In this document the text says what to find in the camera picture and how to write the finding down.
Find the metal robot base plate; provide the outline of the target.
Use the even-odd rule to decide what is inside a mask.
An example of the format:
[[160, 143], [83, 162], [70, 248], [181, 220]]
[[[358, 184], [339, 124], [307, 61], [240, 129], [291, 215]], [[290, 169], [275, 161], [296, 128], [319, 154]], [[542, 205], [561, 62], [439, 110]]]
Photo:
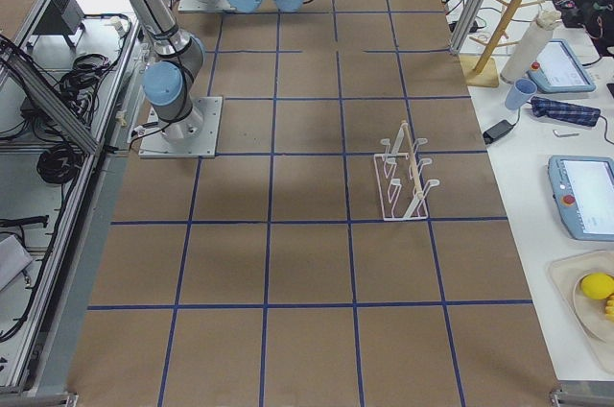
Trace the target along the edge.
[[200, 97], [192, 100], [191, 114], [140, 141], [142, 158], [212, 158], [216, 154], [223, 98]]

